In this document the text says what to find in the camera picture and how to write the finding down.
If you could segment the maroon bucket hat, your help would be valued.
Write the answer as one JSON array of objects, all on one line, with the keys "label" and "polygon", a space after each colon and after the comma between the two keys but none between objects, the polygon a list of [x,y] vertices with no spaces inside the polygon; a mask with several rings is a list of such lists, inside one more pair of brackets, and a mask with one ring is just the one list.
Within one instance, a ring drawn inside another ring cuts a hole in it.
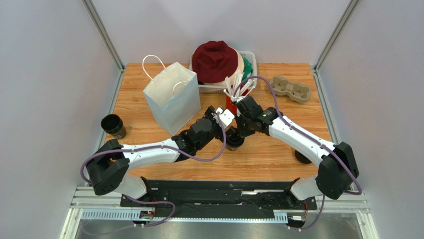
[{"label": "maroon bucket hat", "polygon": [[225,41],[208,41],[191,56],[192,71],[203,84],[218,84],[232,77],[240,63],[239,53]]}]

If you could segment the green cloth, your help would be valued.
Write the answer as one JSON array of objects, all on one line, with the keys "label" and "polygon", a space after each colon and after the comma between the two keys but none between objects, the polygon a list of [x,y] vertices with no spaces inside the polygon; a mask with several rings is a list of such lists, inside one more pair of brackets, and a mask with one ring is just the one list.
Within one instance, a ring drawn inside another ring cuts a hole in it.
[{"label": "green cloth", "polygon": [[246,79],[251,76],[253,72],[252,64],[248,61],[247,58],[242,57],[244,62],[244,69],[243,69],[243,77],[242,77],[242,84],[245,84],[247,81]]}]

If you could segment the black plastic cup lid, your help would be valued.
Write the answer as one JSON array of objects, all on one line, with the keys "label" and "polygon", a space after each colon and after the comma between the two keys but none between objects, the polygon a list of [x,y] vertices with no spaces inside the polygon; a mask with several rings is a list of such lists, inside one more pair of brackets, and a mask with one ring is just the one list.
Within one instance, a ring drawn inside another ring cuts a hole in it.
[{"label": "black plastic cup lid", "polygon": [[239,134],[239,130],[234,127],[230,127],[226,131],[226,145],[230,147],[241,147],[245,142],[245,139]]}]

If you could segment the translucent dark plastic cup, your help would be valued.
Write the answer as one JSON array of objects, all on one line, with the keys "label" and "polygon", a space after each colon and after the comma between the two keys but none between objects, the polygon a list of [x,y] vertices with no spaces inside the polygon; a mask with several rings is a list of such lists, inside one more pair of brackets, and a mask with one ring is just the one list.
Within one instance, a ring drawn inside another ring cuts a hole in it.
[{"label": "translucent dark plastic cup", "polygon": [[236,150],[238,150],[240,147],[242,147],[243,146],[243,142],[242,143],[227,143],[226,144],[226,149],[227,150],[229,150],[229,151],[236,151]]}]

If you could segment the red cup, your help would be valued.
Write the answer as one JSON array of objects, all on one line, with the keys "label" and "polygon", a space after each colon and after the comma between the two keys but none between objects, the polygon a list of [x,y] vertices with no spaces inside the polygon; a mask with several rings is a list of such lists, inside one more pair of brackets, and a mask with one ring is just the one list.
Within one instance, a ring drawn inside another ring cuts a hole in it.
[{"label": "red cup", "polygon": [[233,115],[237,115],[237,106],[232,102],[230,96],[226,96],[225,108],[232,112]]}]

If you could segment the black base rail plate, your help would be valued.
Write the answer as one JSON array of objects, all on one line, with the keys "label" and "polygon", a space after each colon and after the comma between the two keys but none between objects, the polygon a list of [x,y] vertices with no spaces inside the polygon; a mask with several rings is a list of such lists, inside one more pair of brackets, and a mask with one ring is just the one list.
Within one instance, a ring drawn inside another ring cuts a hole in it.
[{"label": "black base rail plate", "polygon": [[289,201],[288,181],[149,180],[142,201],[170,201],[174,218],[271,219],[275,210],[317,209],[314,198]]}]

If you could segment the white plastic basket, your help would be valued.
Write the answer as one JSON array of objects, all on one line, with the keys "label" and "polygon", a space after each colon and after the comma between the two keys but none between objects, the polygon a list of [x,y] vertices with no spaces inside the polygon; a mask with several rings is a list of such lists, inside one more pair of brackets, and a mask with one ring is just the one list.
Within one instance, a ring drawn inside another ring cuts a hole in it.
[{"label": "white plastic basket", "polygon": [[[251,64],[252,71],[247,76],[254,76],[257,75],[257,60],[256,55],[251,51],[238,51],[238,53],[241,55],[243,60],[248,61]],[[198,88],[200,93],[217,93],[217,94],[223,94],[224,89],[226,89],[226,83],[224,82],[223,85],[205,85],[198,83]]]}]

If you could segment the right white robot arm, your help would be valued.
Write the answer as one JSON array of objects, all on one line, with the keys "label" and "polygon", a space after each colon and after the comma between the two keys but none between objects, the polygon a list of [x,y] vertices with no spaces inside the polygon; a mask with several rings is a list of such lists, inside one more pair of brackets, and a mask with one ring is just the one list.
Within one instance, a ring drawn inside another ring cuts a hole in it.
[{"label": "right white robot arm", "polygon": [[236,106],[241,137],[259,132],[278,139],[293,148],[298,158],[305,158],[318,168],[317,174],[292,182],[288,189],[292,198],[304,200],[325,195],[337,200],[357,182],[359,170],[349,144],[335,144],[319,138],[293,123],[275,107],[262,109],[251,96],[239,100]]}]

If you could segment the bottom pulp cup carrier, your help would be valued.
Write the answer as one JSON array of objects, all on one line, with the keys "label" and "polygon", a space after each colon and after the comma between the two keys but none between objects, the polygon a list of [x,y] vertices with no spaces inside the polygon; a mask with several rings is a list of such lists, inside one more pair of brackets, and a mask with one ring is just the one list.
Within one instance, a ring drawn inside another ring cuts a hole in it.
[{"label": "bottom pulp cup carrier", "polygon": [[287,96],[290,100],[305,103],[312,94],[309,86],[300,82],[291,82],[285,77],[274,76],[269,81],[276,96]]}]

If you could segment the beige hat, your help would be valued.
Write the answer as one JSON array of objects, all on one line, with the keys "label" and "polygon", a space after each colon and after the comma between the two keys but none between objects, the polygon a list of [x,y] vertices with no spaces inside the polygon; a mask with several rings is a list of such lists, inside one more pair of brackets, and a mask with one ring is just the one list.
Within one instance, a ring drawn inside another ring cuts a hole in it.
[{"label": "beige hat", "polygon": [[[240,54],[239,51],[236,50],[236,53],[237,53],[237,56],[238,56],[238,66],[237,66],[237,69],[235,70],[235,72],[231,76],[229,76],[230,85],[233,85],[233,83],[236,79],[237,73],[243,73],[243,70],[244,70],[243,57],[242,57],[242,55]],[[204,85],[226,87],[226,81],[223,80],[223,81],[218,82],[218,83],[204,83]]]}]

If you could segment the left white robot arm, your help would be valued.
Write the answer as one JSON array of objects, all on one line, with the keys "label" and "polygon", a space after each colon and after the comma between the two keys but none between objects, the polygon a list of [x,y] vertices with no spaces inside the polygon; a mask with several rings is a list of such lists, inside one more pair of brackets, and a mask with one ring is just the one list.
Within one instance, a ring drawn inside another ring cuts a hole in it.
[{"label": "left white robot arm", "polygon": [[98,196],[117,192],[139,199],[148,192],[147,183],[131,175],[131,170],[158,163],[197,160],[197,152],[212,140],[218,139],[226,145],[225,130],[234,118],[230,110],[209,106],[200,119],[170,139],[143,145],[121,145],[116,139],[110,140],[84,161],[80,175]]}]

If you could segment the white paper bag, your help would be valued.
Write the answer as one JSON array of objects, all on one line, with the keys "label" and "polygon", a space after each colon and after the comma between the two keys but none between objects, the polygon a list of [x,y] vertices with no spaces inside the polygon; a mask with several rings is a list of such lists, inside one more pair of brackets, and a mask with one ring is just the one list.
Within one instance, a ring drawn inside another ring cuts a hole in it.
[{"label": "white paper bag", "polygon": [[197,74],[179,62],[166,67],[158,56],[153,57],[163,70],[152,77],[142,63],[150,78],[143,93],[158,125],[174,136],[201,109]]}]

